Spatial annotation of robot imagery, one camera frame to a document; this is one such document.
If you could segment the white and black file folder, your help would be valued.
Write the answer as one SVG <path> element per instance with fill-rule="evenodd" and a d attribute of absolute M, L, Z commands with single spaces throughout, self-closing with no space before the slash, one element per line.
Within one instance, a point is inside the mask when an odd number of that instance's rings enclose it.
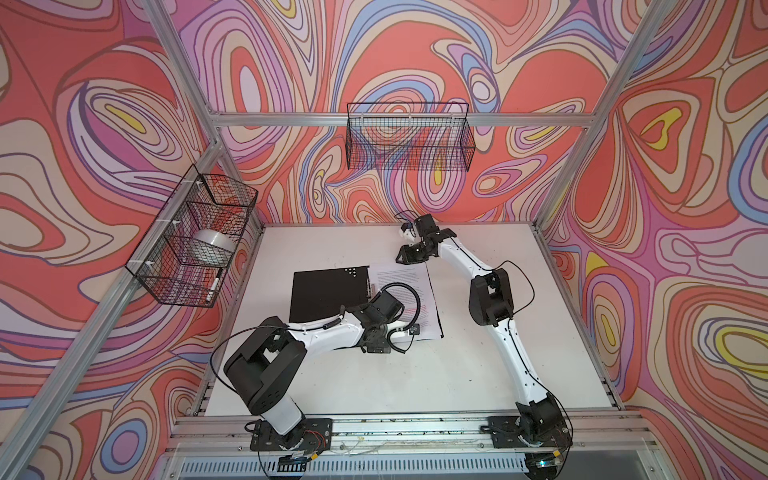
<path fill-rule="evenodd" d="M 379 263 L 367 266 L 298 271 L 293 275 L 289 321 L 308 323 L 337 314 L 373 298 L 381 287 L 405 283 L 421 301 L 418 341 L 444 337 L 434 291 L 425 265 Z"/>

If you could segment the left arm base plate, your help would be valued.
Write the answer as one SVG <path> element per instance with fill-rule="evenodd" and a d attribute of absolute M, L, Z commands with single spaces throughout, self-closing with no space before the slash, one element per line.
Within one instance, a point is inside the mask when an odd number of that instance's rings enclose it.
<path fill-rule="evenodd" d="M 244 430 L 251 435 L 250 449 L 254 452 L 322 453 L 331 447 L 333 420 L 305 418 L 285 435 L 264 420 L 248 422 Z"/>

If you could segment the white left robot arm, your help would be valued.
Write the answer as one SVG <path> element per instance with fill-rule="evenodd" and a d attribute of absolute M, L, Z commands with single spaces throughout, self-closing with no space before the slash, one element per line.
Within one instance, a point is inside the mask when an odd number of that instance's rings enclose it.
<path fill-rule="evenodd" d="M 280 437 L 304 430 L 305 415 L 288 390 L 302 364 L 336 350 L 403 353 L 394 345 L 397 334 L 410 334 L 416 320 L 406 323 L 405 305 L 382 290 L 373 299 L 342 306 L 333 316 L 307 323 L 284 323 L 273 316 L 247 329 L 248 337 L 224 362 L 223 373 L 248 411 Z"/>

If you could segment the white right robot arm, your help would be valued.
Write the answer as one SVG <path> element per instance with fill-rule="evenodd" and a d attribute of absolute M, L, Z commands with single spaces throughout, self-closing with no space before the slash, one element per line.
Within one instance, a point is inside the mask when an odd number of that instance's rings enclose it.
<path fill-rule="evenodd" d="M 467 281 L 469 315 L 496 342 L 516 391 L 518 420 L 513 427 L 506 427 L 505 433 L 517 435 L 531 447 L 548 441 L 570 447 L 572 431 L 567 413 L 541 381 L 518 332 L 515 320 L 519 310 L 514 306 L 507 271 L 482 261 L 450 229 L 411 221 L 400 226 L 400 235 L 405 244 L 398 251 L 397 263 L 420 264 L 441 258 Z"/>

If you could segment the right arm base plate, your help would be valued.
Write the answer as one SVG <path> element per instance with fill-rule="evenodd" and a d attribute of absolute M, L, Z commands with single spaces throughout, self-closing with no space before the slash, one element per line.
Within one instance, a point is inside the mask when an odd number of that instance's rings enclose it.
<path fill-rule="evenodd" d="M 572 434 L 562 416 L 534 420 L 532 416 L 491 416 L 480 427 L 495 448 L 553 448 L 572 446 Z"/>

